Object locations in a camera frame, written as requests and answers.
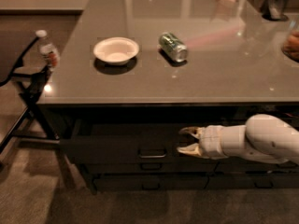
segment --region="gray countertop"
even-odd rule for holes
[[[288,21],[266,21],[251,5],[216,0],[90,0],[40,105],[245,104],[299,102],[299,63],[280,50]],[[162,32],[188,47],[184,64],[158,51]],[[140,52],[124,67],[93,56],[94,45],[129,37]]]

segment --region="black chair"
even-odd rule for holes
[[[38,38],[33,32],[0,32],[0,86],[11,80],[19,90],[19,96],[26,104],[26,108],[2,140],[0,153],[12,137],[59,140],[57,133],[51,128],[36,105],[50,77],[50,70],[45,65],[40,72],[30,75],[17,72],[18,68],[23,67],[24,55],[37,40]],[[28,125],[21,129],[21,125],[26,119]],[[28,126],[33,120],[40,124],[43,132],[28,131]]]

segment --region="floor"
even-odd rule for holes
[[[77,16],[0,16],[0,30],[46,29],[63,52]],[[43,65],[37,49],[25,58]],[[23,110],[0,88],[0,140]],[[299,189],[114,191],[91,195],[57,148],[13,139],[0,155],[0,224],[298,223]]]

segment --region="brown floor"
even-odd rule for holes
[[[0,16],[0,30],[50,31],[63,52],[76,16]],[[25,63],[43,65],[33,49]],[[15,88],[0,88],[0,139],[22,112]],[[93,196],[58,149],[13,139],[0,156],[0,224],[291,224],[299,189],[114,191]]]

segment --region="water bottle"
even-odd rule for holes
[[[39,38],[38,50],[52,72],[60,60],[59,52],[45,30],[36,31],[36,36]]]

